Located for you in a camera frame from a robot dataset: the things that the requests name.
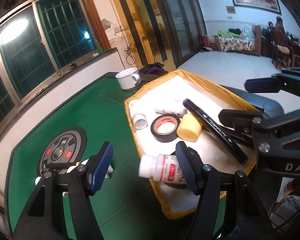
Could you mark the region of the black marker purple cap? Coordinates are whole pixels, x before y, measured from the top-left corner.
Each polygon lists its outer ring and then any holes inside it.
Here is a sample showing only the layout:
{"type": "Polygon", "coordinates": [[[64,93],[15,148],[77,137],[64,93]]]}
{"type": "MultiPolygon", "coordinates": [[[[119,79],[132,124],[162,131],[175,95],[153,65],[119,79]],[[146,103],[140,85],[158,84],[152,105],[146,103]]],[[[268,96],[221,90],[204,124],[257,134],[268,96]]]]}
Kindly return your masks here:
{"type": "Polygon", "coordinates": [[[241,164],[248,161],[248,156],[241,150],[237,143],[217,124],[208,114],[194,104],[190,99],[183,101],[183,106],[224,145],[228,152],[241,164]]]}

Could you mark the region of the yellow round jar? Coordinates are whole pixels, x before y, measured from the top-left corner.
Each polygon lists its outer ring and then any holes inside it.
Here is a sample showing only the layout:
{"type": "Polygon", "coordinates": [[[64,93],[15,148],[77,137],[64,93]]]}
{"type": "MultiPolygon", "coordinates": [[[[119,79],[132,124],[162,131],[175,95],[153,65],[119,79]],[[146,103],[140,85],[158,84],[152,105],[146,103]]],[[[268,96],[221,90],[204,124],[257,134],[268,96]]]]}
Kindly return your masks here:
{"type": "Polygon", "coordinates": [[[176,134],[183,140],[196,142],[201,131],[201,123],[191,113],[187,113],[182,117],[176,134]]]}

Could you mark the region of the white bottle green label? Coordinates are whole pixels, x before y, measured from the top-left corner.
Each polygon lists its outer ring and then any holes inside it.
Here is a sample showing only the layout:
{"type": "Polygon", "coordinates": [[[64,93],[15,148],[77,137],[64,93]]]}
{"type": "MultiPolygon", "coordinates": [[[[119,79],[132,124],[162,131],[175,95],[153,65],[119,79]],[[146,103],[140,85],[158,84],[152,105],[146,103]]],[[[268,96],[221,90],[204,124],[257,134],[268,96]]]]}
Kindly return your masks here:
{"type": "Polygon", "coordinates": [[[187,114],[187,109],[184,107],[183,103],[178,100],[160,102],[154,107],[154,110],[156,113],[174,114],[179,117],[187,114]]]}

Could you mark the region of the black tape roll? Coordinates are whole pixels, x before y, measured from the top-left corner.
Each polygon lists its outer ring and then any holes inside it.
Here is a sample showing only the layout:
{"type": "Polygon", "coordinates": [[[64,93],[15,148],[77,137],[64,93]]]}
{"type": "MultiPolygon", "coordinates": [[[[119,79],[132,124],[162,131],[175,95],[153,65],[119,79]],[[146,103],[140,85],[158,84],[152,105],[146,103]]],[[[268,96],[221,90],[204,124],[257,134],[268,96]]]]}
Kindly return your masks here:
{"type": "Polygon", "coordinates": [[[174,114],[162,114],[151,124],[151,133],[159,142],[172,142],[177,139],[180,119],[174,114]]]}

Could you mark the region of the white bottle red label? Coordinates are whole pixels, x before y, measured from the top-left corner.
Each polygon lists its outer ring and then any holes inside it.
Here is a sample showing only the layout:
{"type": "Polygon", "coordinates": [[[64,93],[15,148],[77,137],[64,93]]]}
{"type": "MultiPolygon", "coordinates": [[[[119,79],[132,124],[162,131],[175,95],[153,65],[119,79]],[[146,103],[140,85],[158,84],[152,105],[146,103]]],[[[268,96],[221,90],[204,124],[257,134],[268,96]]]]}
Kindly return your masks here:
{"type": "Polygon", "coordinates": [[[139,163],[139,176],[166,184],[186,184],[175,155],[143,155],[139,163]]]}

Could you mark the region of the white power adapter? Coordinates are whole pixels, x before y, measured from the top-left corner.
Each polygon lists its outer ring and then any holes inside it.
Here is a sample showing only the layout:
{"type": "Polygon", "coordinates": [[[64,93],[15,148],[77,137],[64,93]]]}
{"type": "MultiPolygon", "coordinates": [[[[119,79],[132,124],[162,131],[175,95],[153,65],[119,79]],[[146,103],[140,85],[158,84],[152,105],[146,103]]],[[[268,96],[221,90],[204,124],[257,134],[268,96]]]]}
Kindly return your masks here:
{"type": "Polygon", "coordinates": [[[110,177],[110,174],[113,172],[113,167],[112,165],[110,164],[108,169],[107,169],[107,172],[106,172],[106,175],[105,175],[105,178],[109,178],[110,177]]]}

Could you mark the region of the black gold pen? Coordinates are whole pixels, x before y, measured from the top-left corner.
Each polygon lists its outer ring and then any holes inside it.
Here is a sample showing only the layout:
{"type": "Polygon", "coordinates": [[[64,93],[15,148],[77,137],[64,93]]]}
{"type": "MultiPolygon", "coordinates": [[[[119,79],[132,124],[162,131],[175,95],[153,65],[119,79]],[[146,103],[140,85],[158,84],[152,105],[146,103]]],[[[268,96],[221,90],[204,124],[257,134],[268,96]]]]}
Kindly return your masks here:
{"type": "Polygon", "coordinates": [[[46,169],[64,170],[64,169],[68,169],[72,166],[78,166],[78,165],[81,165],[80,161],[78,161],[76,163],[47,163],[47,164],[44,164],[43,167],[46,169]]]}

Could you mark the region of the seated person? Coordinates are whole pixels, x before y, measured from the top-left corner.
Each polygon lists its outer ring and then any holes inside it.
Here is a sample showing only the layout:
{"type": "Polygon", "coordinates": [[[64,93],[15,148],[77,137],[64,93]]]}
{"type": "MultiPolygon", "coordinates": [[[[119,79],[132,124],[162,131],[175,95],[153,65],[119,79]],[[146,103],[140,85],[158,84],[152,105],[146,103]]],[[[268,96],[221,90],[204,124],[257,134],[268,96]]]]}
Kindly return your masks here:
{"type": "Polygon", "coordinates": [[[290,67],[292,63],[292,57],[293,57],[293,49],[290,44],[290,39],[287,36],[285,29],[283,27],[283,20],[280,16],[276,17],[276,23],[275,23],[275,36],[276,36],[276,42],[278,46],[285,47],[289,50],[289,56],[287,59],[286,66],[290,67]]]}

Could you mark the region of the round table control panel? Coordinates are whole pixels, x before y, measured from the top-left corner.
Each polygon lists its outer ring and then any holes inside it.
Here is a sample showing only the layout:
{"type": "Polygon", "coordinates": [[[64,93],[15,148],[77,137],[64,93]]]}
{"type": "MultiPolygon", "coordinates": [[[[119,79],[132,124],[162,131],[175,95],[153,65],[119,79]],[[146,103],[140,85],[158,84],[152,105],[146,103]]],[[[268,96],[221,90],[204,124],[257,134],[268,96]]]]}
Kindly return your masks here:
{"type": "Polygon", "coordinates": [[[82,159],[87,144],[87,134],[73,126],[57,134],[44,148],[37,164],[37,176],[42,176],[45,164],[76,163],[82,159]]]}

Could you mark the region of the sofa with blanket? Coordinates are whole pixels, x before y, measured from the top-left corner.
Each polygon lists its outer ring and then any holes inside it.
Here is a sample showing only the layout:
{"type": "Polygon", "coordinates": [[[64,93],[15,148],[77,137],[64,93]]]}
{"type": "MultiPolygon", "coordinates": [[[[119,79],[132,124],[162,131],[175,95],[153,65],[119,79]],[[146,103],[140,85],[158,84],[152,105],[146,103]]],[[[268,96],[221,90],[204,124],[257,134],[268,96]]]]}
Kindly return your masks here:
{"type": "Polygon", "coordinates": [[[220,30],[215,35],[215,43],[218,51],[260,56],[262,29],[259,25],[252,25],[249,28],[243,28],[240,34],[229,30],[220,30]]]}

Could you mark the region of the yellow-edged white tray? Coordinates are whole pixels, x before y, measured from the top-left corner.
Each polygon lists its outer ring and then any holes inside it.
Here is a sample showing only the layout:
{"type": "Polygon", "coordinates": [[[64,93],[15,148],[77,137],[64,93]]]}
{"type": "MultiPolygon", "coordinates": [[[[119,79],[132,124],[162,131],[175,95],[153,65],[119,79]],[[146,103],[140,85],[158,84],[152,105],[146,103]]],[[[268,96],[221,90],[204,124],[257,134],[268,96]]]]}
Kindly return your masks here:
{"type": "Polygon", "coordinates": [[[205,164],[218,171],[250,173],[256,165],[253,149],[241,146],[248,160],[241,165],[232,154],[183,106],[190,99],[215,122],[223,109],[255,111],[256,108],[230,90],[185,70],[175,70],[143,85],[125,100],[125,111],[138,155],[166,155],[165,164],[184,141],[205,164]]]}

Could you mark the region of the small white bottle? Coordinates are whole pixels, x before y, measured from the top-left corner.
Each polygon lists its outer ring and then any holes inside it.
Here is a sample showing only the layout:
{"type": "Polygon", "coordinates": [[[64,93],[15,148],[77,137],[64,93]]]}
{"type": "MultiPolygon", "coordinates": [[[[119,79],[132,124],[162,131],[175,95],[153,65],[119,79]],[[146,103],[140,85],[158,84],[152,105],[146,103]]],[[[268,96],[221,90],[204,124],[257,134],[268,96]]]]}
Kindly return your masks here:
{"type": "Polygon", "coordinates": [[[147,127],[148,122],[141,103],[138,100],[132,100],[129,102],[128,108],[134,127],[136,129],[144,129],[147,127]]]}

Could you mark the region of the purple black bag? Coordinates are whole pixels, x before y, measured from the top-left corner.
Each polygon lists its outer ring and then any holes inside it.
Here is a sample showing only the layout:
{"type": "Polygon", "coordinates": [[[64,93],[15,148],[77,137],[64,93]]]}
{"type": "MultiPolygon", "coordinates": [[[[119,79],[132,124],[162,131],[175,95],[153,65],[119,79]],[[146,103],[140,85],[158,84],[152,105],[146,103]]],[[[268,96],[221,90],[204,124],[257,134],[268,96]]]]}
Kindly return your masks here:
{"type": "Polygon", "coordinates": [[[164,64],[155,62],[139,69],[140,74],[156,74],[164,71],[164,64]]]}

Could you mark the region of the white ceramic mug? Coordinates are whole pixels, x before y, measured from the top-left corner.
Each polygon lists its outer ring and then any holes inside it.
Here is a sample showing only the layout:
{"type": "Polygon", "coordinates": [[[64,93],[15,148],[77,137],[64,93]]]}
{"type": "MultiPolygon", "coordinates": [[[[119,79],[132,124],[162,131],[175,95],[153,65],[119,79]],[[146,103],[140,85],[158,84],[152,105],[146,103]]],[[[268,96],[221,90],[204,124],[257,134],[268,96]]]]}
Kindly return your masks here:
{"type": "Polygon", "coordinates": [[[115,75],[122,90],[131,90],[141,84],[141,77],[137,68],[127,68],[115,75]]]}

